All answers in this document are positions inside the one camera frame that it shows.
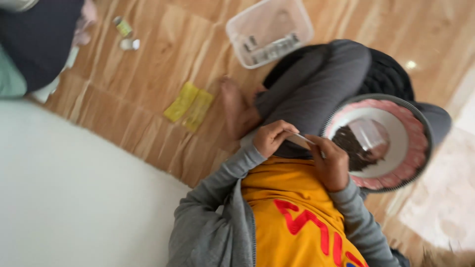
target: plastic container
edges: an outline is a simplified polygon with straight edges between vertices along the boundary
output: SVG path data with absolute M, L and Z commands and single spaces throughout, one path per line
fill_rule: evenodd
M 350 122 L 348 126 L 365 151 L 388 143 L 372 120 L 360 119 Z
M 231 18 L 226 34 L 242 66 L 253 69 L 302 47 L 314 30 L 301 0 L 263 0 Z

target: mint green fabric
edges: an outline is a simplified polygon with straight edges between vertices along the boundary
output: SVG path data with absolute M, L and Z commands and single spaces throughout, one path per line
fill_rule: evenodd
M 26 92 L 25 78 L 0 45 L 0 98 L 22 97 Z

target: gray pants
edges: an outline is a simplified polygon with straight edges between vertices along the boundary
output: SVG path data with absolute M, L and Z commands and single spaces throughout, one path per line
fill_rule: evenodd
M 345 99 L 355 96 L 371 65 L 365 46 L 350 40 L 335 40 L 309 52 L 288 69 L 269 91 L 255 101 L 263 125 L 277 120 L 293 124 L 301 134 L 319 135 L 326 119 Z M 440 143 L 451 126 L 448 113 L 437 106 L 412 103 L 429 121 L 434 143 Z M 274 155 L 309 159 L 305 148 L 285 141 Z

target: yellow shirt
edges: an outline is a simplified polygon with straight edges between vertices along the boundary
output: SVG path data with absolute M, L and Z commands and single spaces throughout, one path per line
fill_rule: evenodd
M 256 220 L 257 267 L 367 267 L 313 161 L 271 157 L 242 181 Z

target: hand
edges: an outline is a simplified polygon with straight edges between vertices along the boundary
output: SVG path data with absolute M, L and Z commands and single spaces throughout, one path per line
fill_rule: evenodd
M 257 151 L 265 158 L 274 154 L 282 142 L 293 133 L 298 134 L 299 131 L 295 126 L 286 123 L 283 120 L 273 122 L 271 124 L 262 126 L 254 137 L 254 146 Z
M 348 175 L 349 157 L 330 139 L 306 134 L 305 137 L 314 142 L 308 143 L 311 148 L 318 179 L 329 192 L 338 192 L 346 188 L 350 181 Z

